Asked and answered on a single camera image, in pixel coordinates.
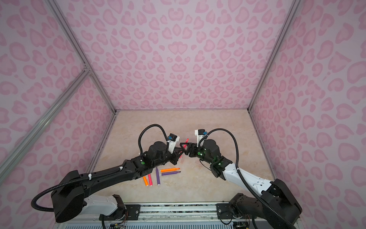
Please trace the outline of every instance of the marker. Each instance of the marker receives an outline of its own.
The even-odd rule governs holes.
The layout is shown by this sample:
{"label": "marker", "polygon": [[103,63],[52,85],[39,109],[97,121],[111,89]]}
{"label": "marker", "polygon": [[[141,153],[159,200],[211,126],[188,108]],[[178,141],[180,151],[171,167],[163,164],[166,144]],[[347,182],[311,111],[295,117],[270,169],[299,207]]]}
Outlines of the marker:
{"label": "marker", "polygon": [[180,168],[161,169],[161,173],[177,171]]}
{"label": "marker", "polygon": [[[189,140],[189,138],[186,140],[186,142],[185,142],[185,143],[187,143],[187,142],[188,142],[188,140]],[[187,149],[187,145],[184,145],[184,149]],[[180,159],[180,158],[182,158],[182,156],[183,156],[183,154],[179,157],[179,159]]]}
{"label": "marker", "polygon": [[166,176],[166,175],[173,175],[173,174],[177,174],[180,173],[180,171],[173,171],[173,172],[166,172],[166,173],[162,173],[162,176]]}
{"label": "marker", "polygon": [[147,182],[147,179],[146,179],[146,177],[145,177],[145,176],[143,177],[143,181],[145,182],[145,185],[146,185],[146,186],[149,186],[149,183]]}
{"label": "marker", "polygon": [[158,167],[156,167],[156,182],[158,183],[158,185],[160,185],[160,177],[159,177]]}
{"label": "marker", "polygon": [[150,182],[150,186],[153,186],[153,180],[151,179],[151,175],[149,174],[149,182]]}

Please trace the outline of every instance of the purple marker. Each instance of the purple marker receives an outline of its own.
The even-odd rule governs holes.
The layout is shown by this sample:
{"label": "purple marker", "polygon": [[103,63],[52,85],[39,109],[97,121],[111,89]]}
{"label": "purple marker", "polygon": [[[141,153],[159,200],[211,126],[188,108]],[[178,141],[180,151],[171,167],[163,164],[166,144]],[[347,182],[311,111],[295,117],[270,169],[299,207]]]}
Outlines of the purple marker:
{"label": "purple marker", "polygon": [[161,173],[161,175],[162,176],[165,176],[165,175],[173,175],[173,174],[177,174],[177,173],[180,173],[180,171],[173,171],[173,172]]}
{"label": "purple marker", "polygon": [[158,167],[156,167],[156,181],[158,182],[158,185],[160,185],[160,177],[159,177]]}

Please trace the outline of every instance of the metal rail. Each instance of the metal rail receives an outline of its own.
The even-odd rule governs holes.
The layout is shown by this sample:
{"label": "metal rail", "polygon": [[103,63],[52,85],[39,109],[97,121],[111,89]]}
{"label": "metal rail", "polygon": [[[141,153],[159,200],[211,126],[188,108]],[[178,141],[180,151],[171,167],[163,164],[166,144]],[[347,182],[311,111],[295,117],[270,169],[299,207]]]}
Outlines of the metal rail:
{"label": "metal rail", "polygon": [[103,88],[102,84],[100,83],[95,71],[93,70],[92,65],[89,63],[85,53],[83,52],[76,36],[74,35],[73,31],[71,30],[65,15],[62,13],[60,6],[57,4],[56,0],[45,0],[46,4],[48,5],[49,9],[55,16],[57,22],[59,23],[61,29],[65,33],[66,37],[70,41],[72,47],[74,48],[77,56],[80,60],[84,63],[85,67],[88,67],[91,70],[91,79],[97,86],[98,91],[102,95],[103,99],[107,103],[108,107],[112,110],[113,113],[116,112],[116,108],[114,107],[111,99],[109,98],[107,92]]}
{"label": "metal rail", "polygon": [[299,12],[301,3],[303,2],[303,0],[293,0],[290,10],[287,14],[287,17],[285,19],[285,23],[283,23],[283,26],[280,30],[280,34],[276,40],[276,43],[274,44],[274,47],[272,49],[272,52],[269,56],[269,59],[264,67],[264,71],[261,75],[261,78],[259,80],[259,83],[257,85],[257,87],[255,88],[254,94],[253,94],[253,98],[251,99],[250,103],[249,103],[249,107],[248,107],[248,111],[250,112],[253,108],[254,102],[256,101],[258,94],[260,92],[260,90],[262,89],[262,85],[264,80],[267,78],[269,70],[271,69],[277,54],[280,52],[281,46],[284,43],[286,36],[288,34],[288,32],[291,29],[291,26],[296,18],[297,13]]}
{"label": "metal rail", "polygon": [[68,88],[54,102],[50,109],[38,120],[27,136],[20,142],[10,153],[5,162],[0,166],[0,185],[18,165],[28,150],[39,139],[43,131],[49,126],[57,114],[62,110],[64,105],[78,90],[84,80],[90,75],[90,70],[85,68],[76,79],[68,86]]}
{"label": "metal rail", "polygon": [[[226,227],[217,217],[216,204],[218,203],[228,202],[125,203],[141,205],[138,220],[128,221],[126,229],[233,229],[233,222],[246,220],[233,219],[232,223]],[[55,224],[53,228],[97,229],[100,227],[101,229],[101,221],[98,219],[99,215],[78,215],[65,223]],[[265,219],[257,218],[255,221],[258,228],[272,228]],[[106,221],[105,224],[118,222],[120,221]],[[303,228],[301,226],[299,219],[295,227],[301,229]]]}
{"label": "metal rail", "polygon": [[104,134],[103,134],[103,136],[101,138],[101,141],[100,141],[100,143],[99,143],[99,145],[97,147],[97,150],[95,151],[95,153],[93,155],[93,158],[90,161],[90,164],[88,166],[88,169],[86,170],[87,173],[90,173],[90,172],[93,172],[94,171],[94,168],[97,165],[97,162],[99,160],[99,157],[100,157],[100,155],[103,152],[104,146],[107,143],[109,134],[112,131],[113,124],[116,121],[117,115],[118,115],[118,112],[116,112],[115,114],[112,114],[111,120],[108,123],[108,127],[106,128],[106,130],[105,130],[105,132],[104,132]]}

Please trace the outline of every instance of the red marker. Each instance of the red marker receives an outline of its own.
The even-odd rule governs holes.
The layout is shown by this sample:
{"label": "red marker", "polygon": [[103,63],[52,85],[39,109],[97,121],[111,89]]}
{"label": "red marker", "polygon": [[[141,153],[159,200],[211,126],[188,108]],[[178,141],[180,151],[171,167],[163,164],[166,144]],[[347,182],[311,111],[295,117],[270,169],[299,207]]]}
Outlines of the red marker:
{"label": "red marker", "polygon": [[[188,138],[189,139],[189,138]],[[185,143],[187,143],[188,142],[188,139],[186,140],[186,142]],[[187,145],[184,145],[184,149],[187,149]],[[183,156],[183,154],[180,156],[180,158],[182,158],[182,156]],[[179,158],[179,159],[180,159]]]}
{"label": "red marker", "polygon": [[148,177],[149,177],[150,186],[153,186],[153,180],[151,179],[151,175],[149,174]]}

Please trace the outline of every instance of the orange marker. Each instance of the orange marker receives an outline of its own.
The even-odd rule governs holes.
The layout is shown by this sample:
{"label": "orange marker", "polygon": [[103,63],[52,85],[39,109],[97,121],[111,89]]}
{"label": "orange marker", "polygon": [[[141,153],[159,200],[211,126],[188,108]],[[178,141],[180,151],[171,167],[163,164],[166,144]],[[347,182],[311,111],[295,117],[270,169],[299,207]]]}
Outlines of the orange marker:
{"label": "orange marker", "polygon": [[149,186],[149,183],[147,182],[147,179],[146,179],[146,177],[145,177],[145,176],[143,177],[143,181],[145,182],[145,185],[146,185],[146,186]]}
{"label": "orange marker", "polygon": [[161,173],[165,173],[165,172],[173,172],[173,171],[177,171],[180,168],[171,168],[171,169],[161,169],[160,172]]}

